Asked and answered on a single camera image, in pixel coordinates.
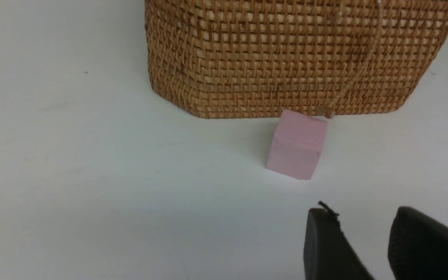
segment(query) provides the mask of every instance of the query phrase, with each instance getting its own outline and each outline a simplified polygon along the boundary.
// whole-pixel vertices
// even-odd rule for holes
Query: wooden block
[[[311,179],[326,131],[326,121],[284,110],[274,133],[266,168],[296,179]]]

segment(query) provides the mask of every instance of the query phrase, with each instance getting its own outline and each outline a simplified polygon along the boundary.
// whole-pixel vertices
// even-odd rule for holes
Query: pink cube
[[[326,121],[284,110],[274,133],[266,168],[296,179],[311,179],[326,131]]]

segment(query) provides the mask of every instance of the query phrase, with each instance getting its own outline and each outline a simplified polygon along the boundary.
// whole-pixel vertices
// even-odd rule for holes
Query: wicker basket
[[[145,0],[155,92],[199,117],[396,110],[448,34],[448,0]]]

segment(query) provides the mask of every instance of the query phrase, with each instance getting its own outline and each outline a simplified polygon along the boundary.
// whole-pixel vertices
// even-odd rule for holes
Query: basket handle
[[[352,78],[350,80],[348,80],[345,83],[345,85],[343,85],[343,87],[341,87],[341,90],[334,94],[334,97],[331,98],[331,101],[329,101],[329,102],[327,102],[327,104],[321,106],[321,110],[322,110],[321,113],[324,113],[324,116],[327,117],[328,119],[331,119],[332,117],[334,117],[336,115],[336,112],[333,109],[334,105],[336,103],[338,103],[338,101],[341,98],[343,98],[343,97],[345,97],[345,95],[347,95],[348,89],[350,89],[354,85],[355,80],[357,78],[359,78],[364,71],[366,71],[366,67],[363,67],[363,66],[366,65],[366,63],[369,61],[369,59],[375,53],[376,48],[378,48],[378,46],[379,46],[381,30],[382,30],[381,26],[383,24],[383,9],[381,7],[381,2],[382,2],[382,0],[376,0],[376,5],[378,8],[378,18],[377,18],[378,21],[376,23],[377,29],[376,29],[376,33],[373,37],[373,40],[370,44],[369,51],[367,52],[366,56],[359,64],[359,67],[358,67],[359,69],[357,69],[357,72],[352,76]]]

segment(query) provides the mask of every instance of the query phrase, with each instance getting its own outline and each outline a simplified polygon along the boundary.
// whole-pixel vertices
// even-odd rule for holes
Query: white table surface
[[[330,121],[311,181],[264,168],[278,119],[192,117],[146,59],[143,1],[0,0],[0,280],[302,280],[320,199],[386,280],[398,206],[448,225],[448,39],[400,110]]]

